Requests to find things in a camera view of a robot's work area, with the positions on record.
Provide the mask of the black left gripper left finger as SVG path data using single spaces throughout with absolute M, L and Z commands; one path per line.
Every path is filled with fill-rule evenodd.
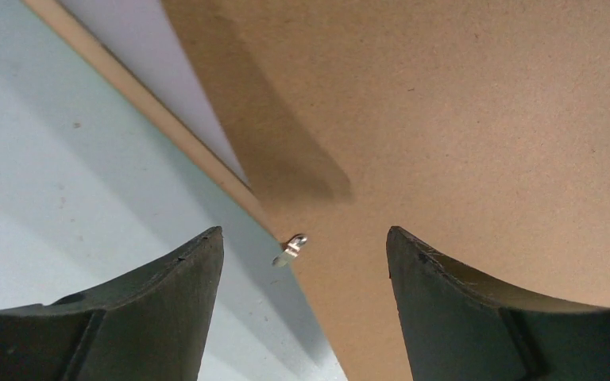
M 53 304 L 0 310 L 0 380 L 196 380 L 223 262 L 212 227 Z

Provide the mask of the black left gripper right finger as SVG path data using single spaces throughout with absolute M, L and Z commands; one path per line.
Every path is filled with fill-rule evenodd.
M 388 272 L 416 380 L 610 380 L 610 308 L 517 287 L 390 228 Z

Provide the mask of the brown cardboard backing board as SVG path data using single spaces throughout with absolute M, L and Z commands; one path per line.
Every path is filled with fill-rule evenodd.
M 386 236 L 610 306 L 610 1 L 166 1 L 351 380 L 409 380 Z

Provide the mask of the beach landscape photo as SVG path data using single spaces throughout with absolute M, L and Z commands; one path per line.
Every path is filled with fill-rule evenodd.
M 70 0 L 62 4 L 244 184 L 249 182 L 162 2 Z

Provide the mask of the wooden picture frame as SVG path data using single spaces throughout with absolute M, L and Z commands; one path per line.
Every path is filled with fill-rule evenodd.
M 261 228 L 273 230 L 261 204 L 205 144 L 125 67 L 64 6 L 64 1 L 27 1 L 26 5 L 110 85 L 157 127 L 192 163 L 225 191 Z

